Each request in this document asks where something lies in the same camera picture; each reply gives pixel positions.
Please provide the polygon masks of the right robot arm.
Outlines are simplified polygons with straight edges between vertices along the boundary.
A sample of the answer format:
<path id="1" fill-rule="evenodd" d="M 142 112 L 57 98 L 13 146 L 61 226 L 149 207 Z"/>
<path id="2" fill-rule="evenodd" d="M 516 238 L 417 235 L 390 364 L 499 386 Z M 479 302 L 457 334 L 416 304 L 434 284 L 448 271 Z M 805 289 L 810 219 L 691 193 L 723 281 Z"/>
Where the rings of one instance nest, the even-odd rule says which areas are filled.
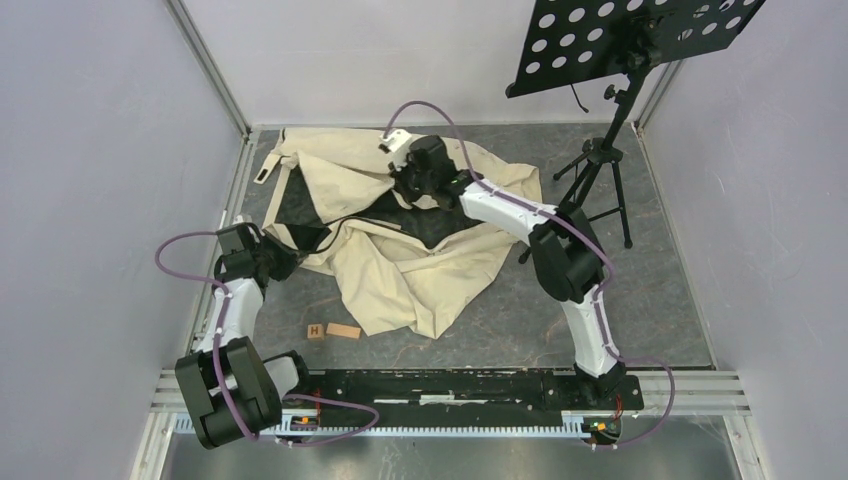
<path id="1" fill-rule="evenodd" d="M 405 202 L 429 197 L 439 208 L 460 210 L 528 247 L 539 285 L 566 316 L 580 400 L 591 408 L 612 401 L 626 367 L 612 339 L 603 300 L 610 262 L 583 211 L 572 203 L 556 207 L 513 195 L 471 165 L 458 168 L 439 136 L 415 138 L 394 129 L 381 135 L 379 148 L 391 157 L 393 188 Z"/>

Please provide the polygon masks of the cream zip-up jacket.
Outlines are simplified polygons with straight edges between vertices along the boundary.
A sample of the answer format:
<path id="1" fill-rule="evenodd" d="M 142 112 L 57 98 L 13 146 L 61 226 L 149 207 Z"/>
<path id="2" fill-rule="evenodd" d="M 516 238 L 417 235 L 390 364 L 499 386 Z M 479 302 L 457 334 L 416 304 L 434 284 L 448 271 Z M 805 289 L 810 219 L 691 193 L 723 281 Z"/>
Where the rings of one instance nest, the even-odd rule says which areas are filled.
<path id="1" fill-rule="evenodd" d="M 437 338 L 496 279 L 515 236 L 394 190 L 376 130 L 286 128 L 261 174 L 278 176 L 263 228 L 332 276 L 369 335 Z"/>

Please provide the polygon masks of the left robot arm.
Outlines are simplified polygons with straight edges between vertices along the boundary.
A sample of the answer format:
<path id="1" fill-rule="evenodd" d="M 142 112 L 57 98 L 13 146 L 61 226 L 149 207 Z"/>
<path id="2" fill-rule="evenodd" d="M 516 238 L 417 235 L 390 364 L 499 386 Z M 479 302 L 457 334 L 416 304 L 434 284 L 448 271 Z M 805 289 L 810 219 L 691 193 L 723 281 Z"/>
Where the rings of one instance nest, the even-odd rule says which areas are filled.
<path id="1" fill-rule="evenodd" d="M 175 365 L 195 434 L 206 449 L 257 439 L 281 422 L 282 400 L 297 408 L 314 394 L 297 352 L 265 361 L 252 341 L 267 287 L 293 272 L 297 255 L 249 221 L 214 235 L 221 253 L 207 281 L 214 301 L 207 330 Z"/>

